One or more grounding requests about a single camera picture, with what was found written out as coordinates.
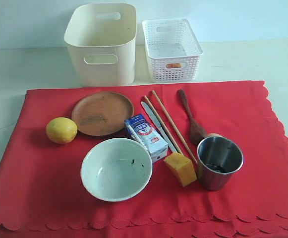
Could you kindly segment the blue white milk carton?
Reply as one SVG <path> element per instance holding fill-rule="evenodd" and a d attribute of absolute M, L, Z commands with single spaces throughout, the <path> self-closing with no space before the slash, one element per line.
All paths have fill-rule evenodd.
<path fill-rule="evenodd" d="M 126 119 L 124 125 L 130 137 L 146 148 L 151 157 L 152 163 L 167 155 L 167 142 L 148 123 L 142 114 L 137 114 Z"/>

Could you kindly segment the orange fried chicken nugget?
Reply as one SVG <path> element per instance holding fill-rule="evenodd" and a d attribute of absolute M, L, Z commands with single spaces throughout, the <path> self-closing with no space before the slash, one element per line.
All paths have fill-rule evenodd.
<path fill-rule="evenodd" d="M 172 68 L 182 68 L 180 63 L 168 63 L 166 65 L 166 68 L 168 69 L 172 69 Z"/>

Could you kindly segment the silver table knife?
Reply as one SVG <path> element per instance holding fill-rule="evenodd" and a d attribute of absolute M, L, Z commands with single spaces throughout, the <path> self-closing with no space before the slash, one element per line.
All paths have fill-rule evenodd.
<path fill-rule="evenodd" d="M 150 120 L 152 121 L 152 123 L 154 124 L 154 126 L 158 129 L 158 131 L 161 134 L 161 136 L 163 137 L 163 139 L 167 142 L 170 150 L 172 152 L 177 152 L 177 149 L 175 148 L 173 143 L 170 141 L 170 139 L 168 138 L 168 136 L 164 132 L 161 123 L 159 122 L 159 120 L 157 119 L 157 117 L 155 116 L 153 111 L 150 109 L 150 107 L 143 101 L 141 102 L 141 105 L 142 105 L 143 109 L 145 110 L 146 114 L 148 115 L 148 117 L 150 118 Z"/>

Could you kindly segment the left wooden chopstick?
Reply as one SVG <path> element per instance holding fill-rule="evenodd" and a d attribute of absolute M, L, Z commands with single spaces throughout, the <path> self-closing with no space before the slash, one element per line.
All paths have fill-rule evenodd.
<path fill-rule="evenodd" d="M 182 151 L 180 149 L 180 147 L 177 145 L 176 141 L 174 140 L 174 138 L 172 137 L 171 133 L 169 132 L 168 128 L 166 127 L 166 125 L 164 124 L 163 120 L 161 119 L 161 117 L 159 116 L 159 114 L 157 113 L 156 109 L 154 108 L 154 106 L 152 105 L 152 103 L 150 102 L 150 100 L 148 99 L 147 96 L 144 96 L 145 99 L 145 103 L 150 107 L 150 109 L 153 111 L 153 113 L 155 114 L 155 116 L 157 117 L 157 119 L 159 120 L 159 122 L 161 123 L 164 132 L 166 133 L 166 135 L 168 136 L 168 138 L 170 139 L 170 141 L 173 143 L 173 145 L 175 146 L 175 148 L 177 149 L 177 152 L 182 154 Z"/>

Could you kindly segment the wooden chopstick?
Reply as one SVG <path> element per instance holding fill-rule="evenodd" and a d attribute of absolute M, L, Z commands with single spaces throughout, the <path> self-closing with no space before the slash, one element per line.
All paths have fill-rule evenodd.
<path fill-rule="evenodd" d="M 190 156 L 192 157 L 192 159 L 194 160 L 195 164 L 198 165 L 198 162 L 196 160 L 196 158 L 194 157 L 192 151 L 190 150 L 189 146 L 187 145 L 185 139 L 183 138 L 183 136 L 181 135 L 180 131 L 178 130 L 176 124 L 174 123 L 174 121 L 172 120 L 171 116 L 169 115 L 168 111 L 166 110 L 165 106 L 163 105 L 162 101 L 159 99 L 158 95 L 156 94 L 156 92 L 154 90 L 152 90 L 152 94 L 155 96 L 156 100 L 158 101 L 158 103 L 160 104 L 160 106 L 162 107 L 166 117 L 168 118 L 168 120 L 170 121 L 171 125 L 173 126 L 174 130 L 176 131 L 178 137 L 180 138 L 182 144 L 184 145 L 184 147 L 186 148 L 186 150 L 188 151 L 188 153 L 190 154 Z"/>
<path fill-rule="evenodd" d="M 159 114 L 157 113 L 156 109 L 154 108 L 154 106 L 152 105 L 152 103 L 150 102 L 150 100 L 148 99 L 147 96 L 144 96 L 145 99 L 145 103 L 150 107 L 150 109 L 153 111 L 153 113 L 155 114 L 155 116 L 157 117 L 157 119 L 159 120 L 159 122 L 161 123 L 164 132 L 166 133 L 166 135 L 168 136 L 168 138 L 170 139 L 170 141 L 173 143 L 173 145 L 175 146 L 175 148 L 177 149 L 177 152 L 182 154 L 182 151 L 180 149 L 180 147 L 177 145 L 176 141 L 174 140 L 174 138 L 172 137 L 171 133 L 169 132 L 168 128 L 166 127 L 166 125 L 164 124 L 163 120 L 161 119 L 161 117 L 159 116 Z"/>

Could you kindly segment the right wooden chopstick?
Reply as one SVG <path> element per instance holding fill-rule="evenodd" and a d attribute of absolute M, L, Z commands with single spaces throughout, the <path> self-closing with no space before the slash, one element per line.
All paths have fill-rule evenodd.
<path fill-rule="evenodd" d="M 176 124 L 174 123 L 174 121 L 172 120 L 171 116 L 169 115 L 168 111 L 166 110 L 165 106 L 163 105 L 162 101 L 159 99 L 158 95 L 156 94 L 156 92 L 154 90 L 152 90 L 152 94 L 155 96 L 156 100 L 158 101 L 158 103 L 160 104 L 160 106 L 162 107 L 166 117 L 168 118 L 168 120 L 170 121 L 171 125 L 173 126 L 174 130 L 176 131 L 178 137 L 180 138 L 182 144 L 184 145 L 184 147 L 186 148 L 186 150 L 188 151 L 188 153 L 190 154 L 190 156 L 192 157 L 192 159 L 194 160 L 195 164 L 198 165 L 198 162 L 196 160 L 196 158 L 194 157 L 192 151 L 190 150 L 189 146 L 187 145 L 185 139 L 183 138 L 183 136 L 181 135 L 180 131 L 178 130 Z"/>

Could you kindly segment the brown wooden plate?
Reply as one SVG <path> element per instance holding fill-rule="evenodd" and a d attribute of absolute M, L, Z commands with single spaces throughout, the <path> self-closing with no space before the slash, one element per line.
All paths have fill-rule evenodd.
<path fill-rule="evenodd" d="M 71 119 L 81 133 L 106 136 L 124 129 L 124 121 L 134 115 L 133 103 L 124 95 L 104 91 L 81 99 Z"/>

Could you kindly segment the dark wooden spoon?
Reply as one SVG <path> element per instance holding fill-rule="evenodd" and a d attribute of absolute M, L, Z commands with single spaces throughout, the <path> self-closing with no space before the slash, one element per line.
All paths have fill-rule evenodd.
<path fill-rule="evenodd" d="M 207 133 L 205 129 L 202 126 L 200 126 L 194 119 L 191 110 L 189 108 L 187 97 L 184 90 L 179 89 L 178 94 L 190 120 L 189 139 L 194 145 L 197 146 L 199 142 L 205 138 Z"/>

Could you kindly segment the white ceramic bowl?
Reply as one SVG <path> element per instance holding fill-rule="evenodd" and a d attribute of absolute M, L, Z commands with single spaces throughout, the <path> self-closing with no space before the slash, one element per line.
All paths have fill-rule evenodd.
<path fill-rule="evenodd" d="M 153 164 L 144 146 L 113 138 L 94 146 L 83 159 L 80 177 L 95 198 L 118 202 L 140 193 L 148 184 Z"/>

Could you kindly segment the brown egg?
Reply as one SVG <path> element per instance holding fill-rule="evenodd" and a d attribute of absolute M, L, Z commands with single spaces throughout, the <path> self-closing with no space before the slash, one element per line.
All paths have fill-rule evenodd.
<path fill-rule="evenodd" d="M 208 133 L 208 134 L 206 134 L 206 137 L 210 137 L 210 136 L 221 136 L 221 135 L 217 134 L 217 133 Z"/>

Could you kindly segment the white perforated plastic basket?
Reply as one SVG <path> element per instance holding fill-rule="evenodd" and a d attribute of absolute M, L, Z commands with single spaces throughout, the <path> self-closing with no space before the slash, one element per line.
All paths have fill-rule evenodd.
<path fill-rule="evenodd" d="M 142 22 L 147 66 L 154 83 L 191 81 L 195 78 L 203 50 L 185 18 Z M 166 68 L 180 63 L 182 68 Z"/>

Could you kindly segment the yellow lemon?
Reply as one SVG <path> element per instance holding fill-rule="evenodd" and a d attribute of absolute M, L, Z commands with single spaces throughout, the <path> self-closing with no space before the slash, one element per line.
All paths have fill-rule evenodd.
<path fill-rule="evenodd" d="M 46 126 L 49 140 L 57 144 L 68 144 L 77 135 L 77 125 L 69 118 L 59 117 L 52 119 Z"/>

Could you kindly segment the stainless steel cup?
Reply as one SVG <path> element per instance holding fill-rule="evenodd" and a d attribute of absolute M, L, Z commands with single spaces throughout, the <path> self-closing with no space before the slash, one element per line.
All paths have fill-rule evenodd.
<path fill-rule="evenodd" d="M 222 189 L 239 171 L 244 157 L 241 149 L 228 138 L 209 136 L 197 146 L 197 177 L 209 191 Z"/>

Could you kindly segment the cream plastic storage bin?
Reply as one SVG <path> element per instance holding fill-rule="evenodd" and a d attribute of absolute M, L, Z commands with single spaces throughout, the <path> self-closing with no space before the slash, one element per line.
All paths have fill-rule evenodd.
<path fill-rule="evenodd" d="M 130 4 L 91 3 L 73 12 L 64 40 L 83 86 L 134 81 L 136 30 L 136 9 Z"/>

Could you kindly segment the red scalloped table cloth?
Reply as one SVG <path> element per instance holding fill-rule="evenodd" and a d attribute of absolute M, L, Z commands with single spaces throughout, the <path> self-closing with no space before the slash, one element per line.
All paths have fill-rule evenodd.
<path fill-rule="evenodd" d="M 288 138 L 263 81 L 113 87 L 135 112 L 155 91 L 184 137 L 188 118 L 234 141 L 244 164 L 220 191 L 198 181 L 182 187 L 157 162 L 147 187 L 118 203 L 90 195 L 80 179 L 84 156 L 102 138 L 83 134 L 51 142 L 47 123 L 69 116 L 99 88 L 29 90 L 0 163 L 0 238 L 288 238 Z"/>

